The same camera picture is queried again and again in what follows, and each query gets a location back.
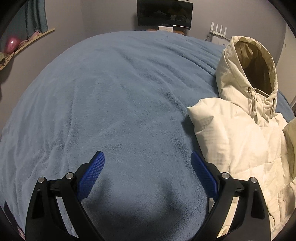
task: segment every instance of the bed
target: bed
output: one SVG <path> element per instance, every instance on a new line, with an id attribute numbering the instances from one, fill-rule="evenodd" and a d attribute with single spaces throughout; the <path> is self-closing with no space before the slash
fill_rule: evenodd
<path id="1" fill-rule="evenodd" d="M 0 205 L 25 229 L 37 179 L 59 179 L 96 151 L 106 163 L 82 201 L 106 240 L 190 240 L 207 214 L 191 165 L 198 150 L 186 108 L 217 97 L 223 50 L 164 31 L 86 39 L 32 82 L 0 142 Z M 281 93 L 277 112 L 293 112 Z M 59 200 L 69 233 L 75 235 Z"/>

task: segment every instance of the drawstring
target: drawstring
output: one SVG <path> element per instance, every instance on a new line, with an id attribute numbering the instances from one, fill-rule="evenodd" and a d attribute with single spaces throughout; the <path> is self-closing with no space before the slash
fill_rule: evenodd
<path id="1" fill-rule="evenodd" d="M 276 102 L 276 99 L 273 98 L 272 99 L 272 107 L 270 109 L 270 115 L 269 115 L 269 118 L 272 119 L 273 118 L 273 113 L 274 113 L 274 103 Z"/>
<path id="2" fill-rule="evenodd" d="M 249 93 L 251 94 L 251 99 L 252 99 L 252 117 L 255 117 L 255 115 L 256 115 L 256 110 L 255 110 L 255 107 L 256 107 L 255 99 L 253 98 L 253 94 L 252 94 L 252 91 L 251 91 L 251 88 L 250 88 L 250 87 L 248 88 L 248 91 L 249 91 Z"/>

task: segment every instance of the black tv screen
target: black tv screen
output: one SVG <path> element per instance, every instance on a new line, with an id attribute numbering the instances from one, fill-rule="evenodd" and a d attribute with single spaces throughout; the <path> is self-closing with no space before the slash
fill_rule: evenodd
<path id="1" fill-rule="evenodd" d="M 177 0 L 137 0 L 139 26 L 190 29 L 193 3 Z"/>

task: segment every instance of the pink balloon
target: pink balloon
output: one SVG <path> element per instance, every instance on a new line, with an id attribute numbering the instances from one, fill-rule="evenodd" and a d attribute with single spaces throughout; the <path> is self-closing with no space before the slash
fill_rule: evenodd
<path id="1" fill-rule="evenodd" d="M 21 40 L 16 36 L 10 36 L 5 45 L 4 53 L 12 54 L 16 48 L 19 46 Z"/>

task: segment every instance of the puffer jacket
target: puffer jacket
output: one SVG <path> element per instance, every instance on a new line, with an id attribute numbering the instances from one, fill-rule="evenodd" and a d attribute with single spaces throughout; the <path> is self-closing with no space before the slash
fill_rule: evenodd
<path id="1" fill-rule="evenodd" d="M 202 154 L 233 178 L 256 177 L 269 211 L 271 238 L 286 224 L 296 203 L 296 120 L 276 113 L 278 81 L 272 56 L 258 41 L 232 37 L 216 70 L 220 98 L 188 108 Z M 219 236 L 226 234 L 234 198 Z"/>

